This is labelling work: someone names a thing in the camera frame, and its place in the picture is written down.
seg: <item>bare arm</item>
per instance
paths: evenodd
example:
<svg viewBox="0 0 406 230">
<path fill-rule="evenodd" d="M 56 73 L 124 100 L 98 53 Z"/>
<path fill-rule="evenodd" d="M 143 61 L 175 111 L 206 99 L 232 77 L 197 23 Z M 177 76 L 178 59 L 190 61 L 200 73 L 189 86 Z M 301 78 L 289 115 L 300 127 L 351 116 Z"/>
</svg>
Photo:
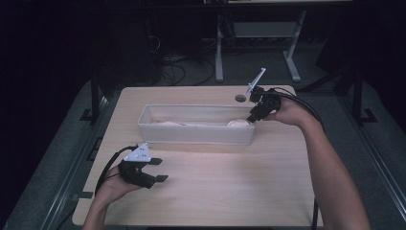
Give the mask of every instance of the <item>bare arm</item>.
<svg viewBox="0 0 406 230">
<path fill-rule="evenodd" d="M 127 193 L 141 189 L 139 186 L 123 181 L 117 174 L 118 172 L 119 169 L 117 166 L 108 171 L 107 179 L 102 183 L 96 197 L 90 205 L 89 212 L 83 224 L 83 230 L 103 229 L 108 206 Z"/>
<path fill-rule="evenodd" d="M 304 134 L 314 194 L 326 229 L 371 229 L 358 190 L 322 125 L 304 108 L 282 99 L 266 120 L 297 126 Z"/>
</svg>

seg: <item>hand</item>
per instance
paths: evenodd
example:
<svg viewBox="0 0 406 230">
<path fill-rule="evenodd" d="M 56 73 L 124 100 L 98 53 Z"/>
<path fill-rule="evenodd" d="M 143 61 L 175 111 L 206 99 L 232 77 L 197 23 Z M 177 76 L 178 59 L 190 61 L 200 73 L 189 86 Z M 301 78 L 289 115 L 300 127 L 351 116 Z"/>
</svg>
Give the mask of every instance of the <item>hand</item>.
<svg viewBox="0 0 406 230">
<path fill-rule="evenodd" d="M 278 121 L 296 127 L 302 127 L 309 121 L 316 121 L 304 107 L 290 99 L 281 98 L 281 104 L 279 111 L 269 114 L 263 120 Z"/>
<path fill-rule="evenodd" d="M 119 168 L 117 166 L 111 168 L 107 172 L 106 179 L 101 184 L 95 200 L 104 205 L 109 205 L 129 192 L 143 188 L 137 185 L 128 184 L 127 182 L 123 181 L 118 173 Z"/>
</svg>

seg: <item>person's left hand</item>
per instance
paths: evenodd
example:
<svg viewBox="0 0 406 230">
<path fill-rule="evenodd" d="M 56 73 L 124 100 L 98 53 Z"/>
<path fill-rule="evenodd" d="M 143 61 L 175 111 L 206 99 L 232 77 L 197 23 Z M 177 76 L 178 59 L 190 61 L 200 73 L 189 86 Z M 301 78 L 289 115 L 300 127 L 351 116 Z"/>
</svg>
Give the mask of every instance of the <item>person's left hand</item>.
<svg viewBox="0 0 406 230">
<path fill-rule="evenodd" d="M 101 202 L 103 205 L 109 205 L 110 203 L 120 199 L 129 192 L 139 190 L 143 187 L 129 184 L 120 177 L 119 168 L 117 166 L 111 168 L 107 174 L 106 179 L 101 184 L 101 187 L 96 194 L 95 199 Z"/>
</svg>

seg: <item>wooden table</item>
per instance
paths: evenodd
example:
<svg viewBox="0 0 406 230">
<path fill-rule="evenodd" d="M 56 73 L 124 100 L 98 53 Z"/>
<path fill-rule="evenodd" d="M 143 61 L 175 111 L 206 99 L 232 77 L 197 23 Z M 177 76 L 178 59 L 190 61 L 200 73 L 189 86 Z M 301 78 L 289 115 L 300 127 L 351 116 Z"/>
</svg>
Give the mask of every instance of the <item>wooden table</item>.
<svg viewBox="0 0 406 230">
<path fill-rule="evenodd" d="M 293 91 L 290 86 L 281 86 Z M 237 103 L 246 86 L 126 88 L 119 98 L 84 192 L 94 192 L 114 152 L 143 144 L 138 118 L 145 104 Z M 105 223 L 131 226 L 309 226 L 314 194 L 305 139 L 298 128 L 257 122 L 250 146 L 149 144 L 167 174 L 164 183 L 130 193 L 111 204 Z M 123 152 L 117 162 L 129 152 Z M 83 225 L 93 198 L 81 198 L 73 222 Z"/>
</svg>

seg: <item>translucent plastic box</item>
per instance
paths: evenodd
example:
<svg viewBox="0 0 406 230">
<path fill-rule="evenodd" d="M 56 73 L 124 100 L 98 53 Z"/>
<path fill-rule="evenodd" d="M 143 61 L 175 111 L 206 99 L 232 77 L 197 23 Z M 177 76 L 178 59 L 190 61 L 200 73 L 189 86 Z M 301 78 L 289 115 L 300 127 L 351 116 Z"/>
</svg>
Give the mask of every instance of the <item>translucent plastic box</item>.
<svg viewBox="0 0 406 230">
<path fill-rule="evenodd" d="M 250 145 L 255 124 L 228 126 L 249 117 L 251 107 L 148 104 L 138 121 L 148 143 Z"/>
</svg>

